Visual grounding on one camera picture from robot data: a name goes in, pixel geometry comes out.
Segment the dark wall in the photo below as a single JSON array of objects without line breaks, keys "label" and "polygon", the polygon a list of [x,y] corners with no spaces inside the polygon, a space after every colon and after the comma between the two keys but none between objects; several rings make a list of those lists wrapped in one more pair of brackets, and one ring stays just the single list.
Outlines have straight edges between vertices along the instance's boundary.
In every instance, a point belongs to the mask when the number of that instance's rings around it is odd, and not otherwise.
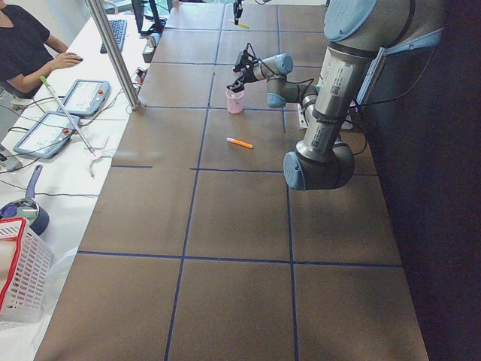
[{"label": "dark wall", "polygon": [[[390,59],[370,101],[410,87],[428,53]],[[431,361],[481,360],[481,2],[453,0],[405,97],[363,110]]]}]

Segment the yellow object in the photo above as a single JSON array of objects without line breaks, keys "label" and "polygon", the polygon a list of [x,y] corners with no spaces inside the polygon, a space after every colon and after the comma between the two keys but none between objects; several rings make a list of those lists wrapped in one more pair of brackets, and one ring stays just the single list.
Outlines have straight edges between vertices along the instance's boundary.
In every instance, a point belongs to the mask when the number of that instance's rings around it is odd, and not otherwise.
[{"label": "yellow object", "polygon": [[[229,21],[234,24],[234,20],[233,20],[233,19],[229,19]],[[242,24],[242,23],[238,23],[237,26],[240,26],[241,28],[244,28],[244,29],[247,29],[247,30],[250,29],[249,26],[247,26],[246,24]]]},{"label": "yellow object", "polygon": [[249,148],[249,149],[254,148],[254,146],[252,144],[246,143],[245,141],[239,141],[239,140],[233,139],[233,138],[226,138],[226,141],[230,141],[231,143],[241,145],[242,147],[245,147],[245,148]]}]

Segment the red basket rim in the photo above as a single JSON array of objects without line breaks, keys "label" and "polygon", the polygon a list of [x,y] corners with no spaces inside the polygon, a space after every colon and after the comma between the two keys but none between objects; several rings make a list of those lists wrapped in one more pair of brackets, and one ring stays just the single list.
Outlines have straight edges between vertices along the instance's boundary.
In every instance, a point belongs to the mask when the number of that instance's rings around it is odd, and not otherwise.
[{"label": "red basket rim", "polygon": [[20,255],[20,251],[22,248],[22,236],[23,231],[25,230],[25,225],[27,223],[27,219],[23,217],[16,217],[16,218],[7,218],[6,220],[0,220],[0,225],[2,223],[9,223],[9,222],[18,222],[20,221],[20,229],[17,235],[17,249],[15,250],[14,256],[12,258],[12,263],[10,264],[10,270],[8,271],[7,280],[5,281],[5,285],[2,287],[2,291],[0,291],[0,309],[2,309],[3,301],[5,300],[5,294],[7,293],[8,287],[14,278],[15,268],[17,267],[18,257]]}]

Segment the black shirt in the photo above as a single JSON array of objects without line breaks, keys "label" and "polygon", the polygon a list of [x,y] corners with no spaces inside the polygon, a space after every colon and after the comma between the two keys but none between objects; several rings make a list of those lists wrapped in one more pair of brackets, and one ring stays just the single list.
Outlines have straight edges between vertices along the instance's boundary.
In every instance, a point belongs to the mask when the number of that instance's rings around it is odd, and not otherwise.
[{"label": "black shirt", "polygon": [[[44,46],[50,31],[30,13],[17,5],[1,9],[13,23],[13,28],[0,27],[0,81],[8,87],[6,80],[17,75],[29,75],[53,59]],[[26,97],[32,97],[34,89]]]}]

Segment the orange marker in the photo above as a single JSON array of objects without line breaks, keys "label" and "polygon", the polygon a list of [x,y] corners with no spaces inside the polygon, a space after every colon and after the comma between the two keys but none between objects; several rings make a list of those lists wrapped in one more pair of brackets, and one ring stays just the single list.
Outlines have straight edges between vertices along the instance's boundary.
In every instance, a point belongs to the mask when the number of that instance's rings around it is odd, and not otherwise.
[{"label": "orange marker", "polygon": [[226,138],[226,141],[230,141],[231,143],[241,145],[242,147],[253,149],[254,146],[252,144],[246,143],[245,141],[238,141],[237,139],[233,138]]}]

